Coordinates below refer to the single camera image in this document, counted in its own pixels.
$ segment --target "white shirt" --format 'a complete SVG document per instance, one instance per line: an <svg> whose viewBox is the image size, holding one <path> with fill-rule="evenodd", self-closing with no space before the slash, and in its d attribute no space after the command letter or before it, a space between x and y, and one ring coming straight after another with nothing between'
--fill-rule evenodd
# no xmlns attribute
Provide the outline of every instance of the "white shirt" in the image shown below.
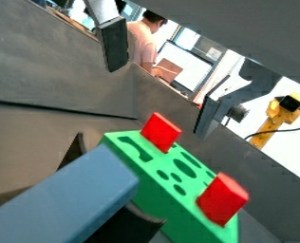
<svg viewBox="0 0 300 243"><path fill-rule="evenodd" d="M136 37L136 50L133 61L141 63L156 63L157 60L157 45L150 31L150 28L142 21L129 22L128 30L130 30Z"/></svg>

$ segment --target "red cube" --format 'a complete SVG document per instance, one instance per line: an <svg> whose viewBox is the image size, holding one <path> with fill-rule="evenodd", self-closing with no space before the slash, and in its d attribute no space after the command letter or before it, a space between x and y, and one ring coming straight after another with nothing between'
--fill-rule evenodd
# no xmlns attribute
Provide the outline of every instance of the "red cube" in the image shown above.
<svg viewBox="0 0 300 243"><path fill-rule="evenodd" d="M218 173L196 202L209 220L225 226L248 200L245 189L228 175Z"/></svg>
<svg viewBox="0 0 300 243"><path fill-rule="evenodd" d="M157 112L152 115L141 135L166 153L178 139L182 130Z"/></svg>

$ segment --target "green part with holes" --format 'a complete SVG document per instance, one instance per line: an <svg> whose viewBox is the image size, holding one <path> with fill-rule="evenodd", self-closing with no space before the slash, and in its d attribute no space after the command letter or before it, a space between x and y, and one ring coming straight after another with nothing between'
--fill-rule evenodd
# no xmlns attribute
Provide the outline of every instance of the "green part with holes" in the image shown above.
<svg viewBox="0 0 300 243"><path fill-rule="evenodd" d="M166 218L162 231L172 242L238 243L237 215L221 227L196 204L216 173L178 143L165 154L140 131L106 133L101 143L138 175L138 194L133 201L144 212Z"/></svg>

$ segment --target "cable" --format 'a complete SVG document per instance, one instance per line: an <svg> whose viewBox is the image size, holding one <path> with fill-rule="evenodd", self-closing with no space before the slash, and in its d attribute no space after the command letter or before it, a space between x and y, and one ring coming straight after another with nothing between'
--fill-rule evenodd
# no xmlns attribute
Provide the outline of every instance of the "cable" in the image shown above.
<svg viewBox="0 0 300 243"><path fill-rule="evenodd" d="M271 130L271 131L265 131L265 132L260 132L260 133L253 133L249 136L246 136L245 140L248 140L251 137L257 136L259 134L264 134L264 133L279 133L279 132L293 132L293 131L299 131L299 128L295 129L287 129L287 130Z"/></svg>
<svg viewBox="0 0 300 243"><path fill-rule="evenodd" d="M229 117L228 120L226 120L225 126L228 126L229 121L230 121L230 117Z"/></svg>

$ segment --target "hole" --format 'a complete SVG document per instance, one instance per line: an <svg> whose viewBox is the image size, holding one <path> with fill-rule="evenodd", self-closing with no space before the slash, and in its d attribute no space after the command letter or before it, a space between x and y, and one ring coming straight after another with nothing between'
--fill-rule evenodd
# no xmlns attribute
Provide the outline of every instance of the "hole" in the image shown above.
<svg viewBox="0 0 300 243"><path fill-rule="evenodd" d="M196 159L189 154L186 154L185 152L181 152L181 154L197 168L201 168L201 164L196 161Z"/></svg>
<svg viewBox="0 0 300 243"><path fill-rule="evenodd" d="M190 177L197 178L194 171L190 169L190 167L178 159L174 159L174 163L177 168Z"/></svg>
<svg viewBox="0 0 300 243"><path fill-rule="evenodd" d="M145 150L140 147L140 145L132 140L132 138L129 137L120 137L118 140L121 140L122 142L130 144L132 146L134 146L134 148L138 150L138 158L144 161L144 162L149 162L150 160L153 160L154 158L145 152Z"/></svg>
<svg viewBox="0 0 300 243"><path fill-rule="evenodd" d="M216 177L216 175L214 175L210 171L206 171L206 174L208 174L208 176L209 176L210 178L214 178L214 177Z"/></svg>
<svg viewBox="0 0 300 243"><path fill-rule="evenodd" d="M182 196L186 195L186 191L180 185L174 185L174 189Z"/></svg>
<svg viewBox="0 0 300 243"><path fill-rule="evenodd" d="M160 175L160 177L161 177L162 179L169 180L169 177L168 177L168 175L166 175L166 173L165 173L164 171L158 170L158 171L157 171L157 174Z"/></svg>
<svg viewBox="0 0 300 243"><path fill-rule="evenodd" d="M178 175L176 175L174 173L170 173L170 175L178 182L182 182L182 179L180 178Z"/></svg>

